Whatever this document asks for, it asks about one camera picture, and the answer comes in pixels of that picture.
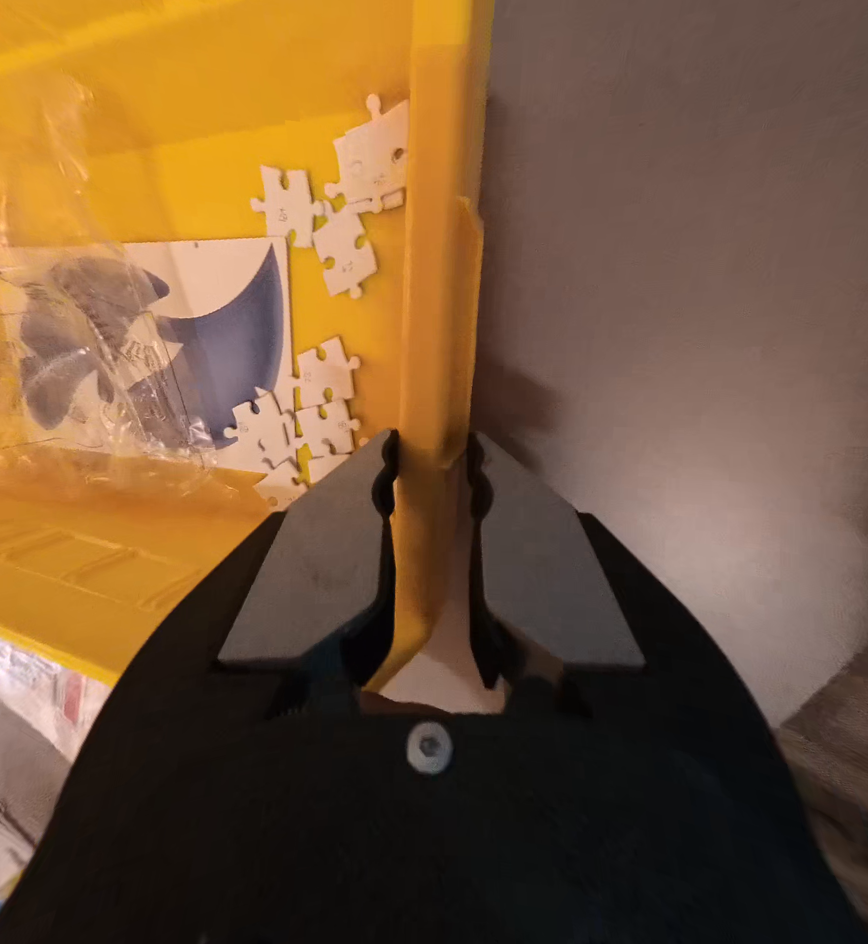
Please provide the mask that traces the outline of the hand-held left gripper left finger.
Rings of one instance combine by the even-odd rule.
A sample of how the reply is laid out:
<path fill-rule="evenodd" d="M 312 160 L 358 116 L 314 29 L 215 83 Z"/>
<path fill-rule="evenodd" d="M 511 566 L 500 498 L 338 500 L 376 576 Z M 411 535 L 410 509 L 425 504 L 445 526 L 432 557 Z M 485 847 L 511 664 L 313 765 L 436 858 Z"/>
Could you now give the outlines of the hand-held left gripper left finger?
<path fill-rule="evenodd" d="M 219 651 L 224 667 L 366 685 L 394 631 L 399 434 L 384 430 L 284 513 Z"/>

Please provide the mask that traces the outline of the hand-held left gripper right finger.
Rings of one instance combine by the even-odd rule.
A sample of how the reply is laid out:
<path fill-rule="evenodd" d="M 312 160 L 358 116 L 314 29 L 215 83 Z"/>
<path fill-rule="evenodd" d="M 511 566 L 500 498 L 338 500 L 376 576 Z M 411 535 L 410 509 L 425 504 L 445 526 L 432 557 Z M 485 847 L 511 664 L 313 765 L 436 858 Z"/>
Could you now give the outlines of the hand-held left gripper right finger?
<path fill-rule="evenodd" d="M 639 672 L 644 655 L 577 510 L 488 436 L 467 443 L 469 638 L 487 689 L 544 653 L 577 671 Z"/>

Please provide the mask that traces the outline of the pile of white puzzle pieces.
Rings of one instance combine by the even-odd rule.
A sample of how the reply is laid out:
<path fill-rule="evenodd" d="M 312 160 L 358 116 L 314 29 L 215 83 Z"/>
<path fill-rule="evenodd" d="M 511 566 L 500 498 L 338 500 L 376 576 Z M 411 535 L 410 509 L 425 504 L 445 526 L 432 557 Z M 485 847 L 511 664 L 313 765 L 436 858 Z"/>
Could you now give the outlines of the pile of white puzzle pieces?
<path fill-rule="evenodd" d="M 288 273 L 289 249 L 313 250 L 330 297 L 362 298 L 378 270 L 362 222 L 405 201 L 409 103 L 383 111 L 380 98 L 365 103 L 369 118 L 334 139 L 337 176 L 312 194 L 300 169 L 260 168 L 262 195 L 250 199 L 263 216 L 275 260 Z M 361 360 L 331 336 L 294 353 L 289 288 L 283 285 L 282 349 L 275 380 L 234 406 L 224 428 L 224 466 L 259 473 L 255 488 L 269 509 L 283 512 L 356 450 L 361 423 L 350 413 Z"/>

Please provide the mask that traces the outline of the yellow plastic bin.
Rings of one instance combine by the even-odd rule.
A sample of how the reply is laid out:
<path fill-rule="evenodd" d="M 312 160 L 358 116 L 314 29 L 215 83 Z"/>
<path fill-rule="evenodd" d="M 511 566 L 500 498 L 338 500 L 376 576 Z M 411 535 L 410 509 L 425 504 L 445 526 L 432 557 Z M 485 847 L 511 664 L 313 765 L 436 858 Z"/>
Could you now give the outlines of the yellow plastic bin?
<path fill-rule="evenodd" d="M 260 168 L 338 179 L 334 139 L 409 103 L 405 201 L 362 222 L 377 273 L 329 296 L 289 249 L 294 353 L 340 336 L 361 365 L 356 453 L 399 435 L 391 651 L 423 647 L 446 595 L 454 468 L 470 422 L 483 254 L 477 212 L 493 2 L 0 2 L 0 82 L 63 73 L 90 94 L 88 198 L 121 245 L 268 238 Z M 264 516 L 0 491 L 0 634 L 116 681 Z"/>

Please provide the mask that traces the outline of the white paper sheet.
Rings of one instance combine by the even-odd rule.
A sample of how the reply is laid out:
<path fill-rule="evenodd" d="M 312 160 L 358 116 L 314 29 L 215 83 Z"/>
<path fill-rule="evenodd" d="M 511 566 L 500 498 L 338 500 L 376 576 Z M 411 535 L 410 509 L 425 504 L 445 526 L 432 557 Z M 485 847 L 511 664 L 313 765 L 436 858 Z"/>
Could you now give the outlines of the white paper sheet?
<path fill-rule="evenodd" d="M 0 638 L 0 702 L 75 762 L 108 685 Z"/>

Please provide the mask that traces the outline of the blue and white picture sheet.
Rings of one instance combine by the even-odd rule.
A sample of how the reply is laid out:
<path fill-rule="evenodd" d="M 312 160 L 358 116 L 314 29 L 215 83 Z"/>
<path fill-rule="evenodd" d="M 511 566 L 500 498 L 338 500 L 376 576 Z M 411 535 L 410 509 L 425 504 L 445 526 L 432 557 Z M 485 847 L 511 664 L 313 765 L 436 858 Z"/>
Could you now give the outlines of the blue and white picture sheet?
<path fill-rule="evenodd" d="M 286 244 L 28 247 L 0 256 L 31 436 L 268 475 L 293 460 Z"/>

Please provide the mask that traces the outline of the clear plastic bag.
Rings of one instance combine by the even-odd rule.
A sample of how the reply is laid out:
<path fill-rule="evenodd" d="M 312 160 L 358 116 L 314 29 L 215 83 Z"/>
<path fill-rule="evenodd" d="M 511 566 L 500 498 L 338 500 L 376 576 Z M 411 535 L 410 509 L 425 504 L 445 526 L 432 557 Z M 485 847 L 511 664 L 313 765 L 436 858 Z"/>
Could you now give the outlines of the clear plastic bag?
<path fill-rule="evenodd" d="M 266 514 L 173 365 L 164 285 L 90 205 L 89 105 L 63 73 L 0 82 L 0 491 Z"/>

